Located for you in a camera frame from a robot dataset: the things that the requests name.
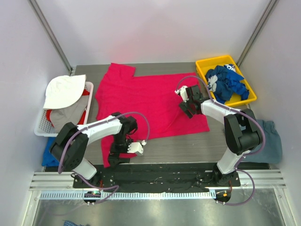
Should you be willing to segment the pink t shirt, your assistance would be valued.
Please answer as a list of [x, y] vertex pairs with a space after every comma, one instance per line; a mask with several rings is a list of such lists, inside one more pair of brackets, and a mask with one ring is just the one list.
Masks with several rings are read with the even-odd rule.
[[136, 77], [135, 71], [132, 66], [110, 64], [95, 94], [97, 120], [129, 113], [138, 124], [131, 136], [134, 141], [209, 132], [206, 116], [189, 119], [179, 107], [182, 98], [174, 92], [181, 79], [182, 85], [196, 85], [196, 73]]

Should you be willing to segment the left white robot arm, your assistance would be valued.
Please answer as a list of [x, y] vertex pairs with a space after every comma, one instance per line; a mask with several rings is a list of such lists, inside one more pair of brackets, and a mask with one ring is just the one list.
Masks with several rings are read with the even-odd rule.
[[143, 154], [143, 144], [129, 137], [137, 129], [137, 121], [134, 117], [126, 117], [119, 112], [85, 125], [66, 123], [50, 147], [50, 153], [59, 161], [58, 173], [73, 171], [84, 178], [84, 183], [88, 187], [97, 187], [100, 182], [97, 169], [84, 158], [87, 146], [112, 135], [109, 161], [114, 165], [127, 163], [129, 159], [120, 158], [120, 154]]

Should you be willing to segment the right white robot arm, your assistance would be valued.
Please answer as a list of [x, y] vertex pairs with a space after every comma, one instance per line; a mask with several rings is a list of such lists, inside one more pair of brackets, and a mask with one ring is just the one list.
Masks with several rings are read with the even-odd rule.
[[212, 179], [218, 186], [227, 184], [239, 163], [253, 149], [264, 144], [264, 132], [250, 109], [227, 107], [211, 97], [204, 97], [199, 86], [182, 86], [175, 91], [182, 98], [180, 109], [191, 119], [196, 114], [209, 116], [224, 125], [227, 149], [214, 165]]

